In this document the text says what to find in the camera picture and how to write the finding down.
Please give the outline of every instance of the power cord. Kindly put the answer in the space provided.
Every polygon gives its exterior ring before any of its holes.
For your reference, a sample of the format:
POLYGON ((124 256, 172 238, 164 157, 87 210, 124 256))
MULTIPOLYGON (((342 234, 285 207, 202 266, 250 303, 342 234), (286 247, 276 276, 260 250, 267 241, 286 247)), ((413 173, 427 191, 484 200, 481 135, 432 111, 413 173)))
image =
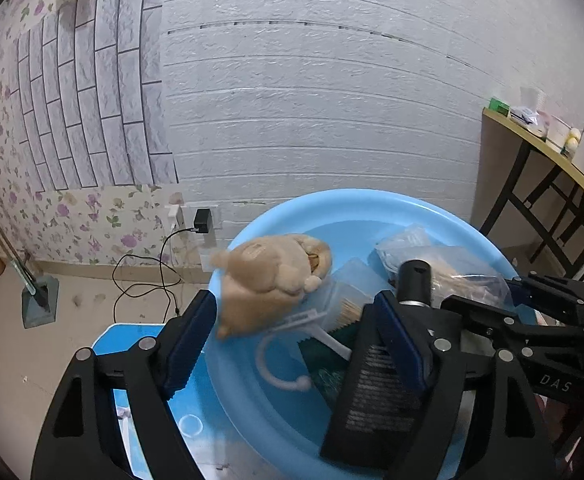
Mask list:
POLYGON ((174 291, 169 290, 168 287, 170 286, 176 286, 176 285, 180 285, 181 283, 183 283, 183 280, 181 278, 181 276, 179 275, 179 273, 177 272, 176 269, 174 269, 174 267, 166 264, 163 262, 163 254, 165 252, 165 246, 167 245, 168 240, 174 236, 177 235, 179 233, 184 233, 184 232, 198 232, 198 228, 196 227, 189 227, 186 229, 179 229, 178 231, 174 231, 171 232, 166 238, 165 240, 163 240, 163 245, 161 246, 161 253, 159 254, 159 257, 156 258, 154 256, 140 256, 139 254, 124 254, 123 256, 121 256, 121 258, 117 261, 116 265, 114 266, 114 270, 112 270, 112 281, 114 282, 114 284, 116 285, 116 287, 118 288, 118 290, 121 291, 121 294, 118 296, 118 298, 116 298, 116 301, 114 302, 114 306, 112 308, 112 317, 114 318, 114 323, 116 323, 116 306, 118 305, 118 301, 123 298, 123 296, 127 296, 128 298, 142 298, 143 296, 147 296, 148 294, 151 294, 152 292, 154 292, 155 290, 163 290, 165 291, 165 296, 167 296, 168 298, 168 306, 165 309, 165 314, 163 314, 163 323, 165 323, 165 321, 167 320, 167 316, 168 316, 168 312, 169 312, 169 307, 171 306, 171 301, 172 298, 174 299, 174 312, 177 316, 181 315, 181 311, 179 310, 179 304, 177 302, 176 299, 176 294, 174 294, 174 291), (116 270, 118 269, 118 267, 120 267, 121 262, 123 262, 124 259, 126 258, 138 258, 140 260, 149 260, 149 261, 153 261, 153 262, 158 262, 159 263, 159 270, 161 272, 161 284, 160 285, 155 285, 155 283, 133 283, 132 285, 128 286, 127 288, 123 288, 116 280, 115 277, 115 273, 116 270), (169 283, 166 284, 165 283, 165 275, 163 273, 163 267, 167 267, 169 270, 171 270, 172 272, 174 272, 174 274, 176 274, 179 279, 174 282, 174 283, 169 283), (134 288, 135 286, 151 286, 152 288, 150 288, 150 290, 146 290, 140 294, 131 294, 130 290, 132 288, 134 288))

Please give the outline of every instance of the blue plastic basin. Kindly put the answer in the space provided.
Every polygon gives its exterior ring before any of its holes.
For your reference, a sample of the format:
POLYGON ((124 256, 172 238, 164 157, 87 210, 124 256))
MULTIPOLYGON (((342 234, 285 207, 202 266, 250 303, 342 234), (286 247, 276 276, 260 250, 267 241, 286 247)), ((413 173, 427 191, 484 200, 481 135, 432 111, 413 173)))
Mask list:
MULTIPOLYGON (((251 222, 230 249, 258 236, 306 233, 329 244, 333 270, 358 257, 385 275, 374 245, 414 223, 424 226, 431 238, 444 245, 466 247, 506 278, 515 276, 501 252, 466 222, 421 200, 371 189, 322 191, 285 202, 251 222)), ((209 288, 222 308, 219 272, 214 272, 209 288)), ((529 319, 524 321, 533 323, 533 314, 528 311, 525 314, 529 319)), ((381 478, 378 471, 352 470, 319 457, 330 410, 315 388, 306 393, 284 392, 263 381, 254 361, 259 339, 254 336, 220 342, 211 335, 205 354, 221 405, 248 444, 290 478, 381 478)), ((276 376, 285 380, 307 373, 282 345, 277 346, 276 340, 267 354, 267 363, 276 376)), ((449 478, 456 470, 462 442, 453 442, 452 446, 459 448, 458 453, 448 453, 453 457, 452 463, 444 465, 439 478, 449 478)))

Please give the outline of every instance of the beige floor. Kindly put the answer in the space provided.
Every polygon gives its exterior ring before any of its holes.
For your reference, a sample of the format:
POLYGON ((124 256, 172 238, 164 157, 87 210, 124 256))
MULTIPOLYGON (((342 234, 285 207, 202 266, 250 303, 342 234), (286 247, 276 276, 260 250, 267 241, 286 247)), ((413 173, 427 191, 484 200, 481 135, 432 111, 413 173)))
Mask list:
MULTIPOLYGON (((119 294, 109 280, 58 278, 56 322, 25 330, 23 284, 11 268, 0 276, 0 454, 22 480, 29 479, 41 424, 72 354, 91 346, 112 324, 112 305, 119 294)), ((201 286, 174 287, 180 304, 187 306, 201 286)), ((159 290, 137 300, 123 298, 117 320, 161 322, 165 307, 165 294, 159 290)))

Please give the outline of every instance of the blue gripper pad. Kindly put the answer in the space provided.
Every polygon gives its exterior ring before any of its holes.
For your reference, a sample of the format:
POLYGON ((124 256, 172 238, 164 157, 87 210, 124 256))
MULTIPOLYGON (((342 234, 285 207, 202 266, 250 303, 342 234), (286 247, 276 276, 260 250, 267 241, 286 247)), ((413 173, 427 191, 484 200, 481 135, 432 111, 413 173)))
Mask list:
POLYGON ((214 322, 216 298, 199 290, 183 315, 170 319, 159 333, 156 380, 166 400, 187 384, 214 322))
POLYGON ((387 347, 401 382, 418 396, 429 389, 433 357, 432 336, 400 305, 392 292, 384 290, 374 298, 376 329, 387 347))

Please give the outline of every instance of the black power adapter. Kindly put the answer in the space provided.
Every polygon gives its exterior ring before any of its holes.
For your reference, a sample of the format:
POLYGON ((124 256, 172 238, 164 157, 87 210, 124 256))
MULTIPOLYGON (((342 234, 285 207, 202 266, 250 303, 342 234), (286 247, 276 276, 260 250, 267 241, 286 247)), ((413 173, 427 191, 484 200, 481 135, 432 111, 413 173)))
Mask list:
POLYGON ((212 212, 209 209, 197 209, 194 215, 194 232, 206 235, 212 228, 212 212))

